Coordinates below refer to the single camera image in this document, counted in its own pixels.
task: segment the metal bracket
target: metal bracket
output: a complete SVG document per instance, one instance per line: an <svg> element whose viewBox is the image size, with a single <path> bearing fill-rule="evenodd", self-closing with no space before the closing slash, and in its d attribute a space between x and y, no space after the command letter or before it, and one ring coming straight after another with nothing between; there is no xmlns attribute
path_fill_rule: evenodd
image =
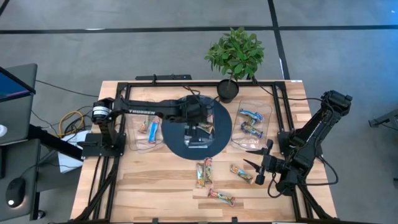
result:
<svg viewBox="0 0 398 224"><path fill-rule="evenodd" d="M84 142L78 142L83 147L82 159L90 156L109 156L118 157L124 154L124 145L126 143L126 133L118 134L118 140L113 148L107 148L101 145L102 134L89 133Z"/></svg>
<svg viewBox="0 0 398 224"><path fill-rule="evenodd" d="M275 86L277 86L280 90L286 90L286 82L275 82Z"/></svg>
<svg viewBox="0 0 398 224"><path fill-rule="evenodd" d="M116 92L120 93L122 90L124 90L128 86L129 86L129 83L118 83L118 86L116 87Z"/></svg>
<svg viewBox="0 0 398 224"><path fill-rule="evenodd" d="M238 218L232 217L232 224L238 224Z"/></svg>
<svg viewBox="0 0 398 224"><path fill-rule="evenodd" d="M156 80L157 80L157 77L156 77L156 74L154 74L154 79L152 80L152 85L156 85Z"/></svg>

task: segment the computer mouse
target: computer mouse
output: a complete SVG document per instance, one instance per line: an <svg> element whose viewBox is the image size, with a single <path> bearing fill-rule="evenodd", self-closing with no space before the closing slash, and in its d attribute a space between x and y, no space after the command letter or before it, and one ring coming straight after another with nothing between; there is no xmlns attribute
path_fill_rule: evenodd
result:
<svg viewBox="0 0 398 224"><path fill-rule="evenodd" d="M11 208L15 208L24 201L25 197L25 179L15 178L10 182L6 190L6 203Z"/></svg>

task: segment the potted plant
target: potted plant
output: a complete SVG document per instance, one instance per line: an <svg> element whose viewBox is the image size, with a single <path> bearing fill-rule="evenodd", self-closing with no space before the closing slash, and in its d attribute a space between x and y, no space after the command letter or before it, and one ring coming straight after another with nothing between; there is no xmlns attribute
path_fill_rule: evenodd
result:
<svg viewBox="0 0 398 224"><path fill-rule="evenodd" d="M223 34L218 43L210 47L205 60L211 62L211 70L216 68L223 75L229 75L217 85L217 93L223 103L230 103L238 94L237 80L245 75L254 76L264 58L261 44L256 34L249 35L240 27L237 30L231 28L230 34Z"/></svg>

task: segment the black plant pot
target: black plant pot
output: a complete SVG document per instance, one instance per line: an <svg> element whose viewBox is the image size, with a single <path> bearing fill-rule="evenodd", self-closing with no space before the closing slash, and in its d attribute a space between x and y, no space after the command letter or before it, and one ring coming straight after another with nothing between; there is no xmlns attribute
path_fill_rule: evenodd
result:
<svg viewBox="0 0 398 224"><path fill-rule="evenodd" d="M230 103L239 93L238 84L231 80L228 86L228 82L229 80L222 80L217 85L217 93L223 103Z"/></svg>

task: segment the gray carpet floor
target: gray carpet floor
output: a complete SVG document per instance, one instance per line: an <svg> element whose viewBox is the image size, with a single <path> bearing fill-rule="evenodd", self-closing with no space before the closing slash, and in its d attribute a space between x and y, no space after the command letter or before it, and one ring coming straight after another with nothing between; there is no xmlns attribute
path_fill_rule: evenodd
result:
<svg viewBox="0 0 398 224"><path fill-rule="evenodd" d="M280 26L398 25L395 0L274 0ZM101 29L186 26L271 26L266 0L10 0L0 30ZM103 80L138 75L191 74L221 79L203 60L223 32L0 35L0 66L39 65L37 79L97 95ZM257 79L283 79L273 31L258 31L265 59ZM303 80L307 96L337 90L353 96L351 113L323 142L325 158L339 173L331 186L343 220L396 223L397 131L370 128L368 120L398 109L398 30L281 31L291 79ZM33 110L56 123L93 98L36 84ZM319 108L310 102L311 112ZM45 126L32 117L32 123ZM333 173L328 170L330 180ZM77 183L44 192L48 215L30 223L64 222ZM55 203L58 197L63 203ZM2 223L28 223L20 217Z"/></svg>

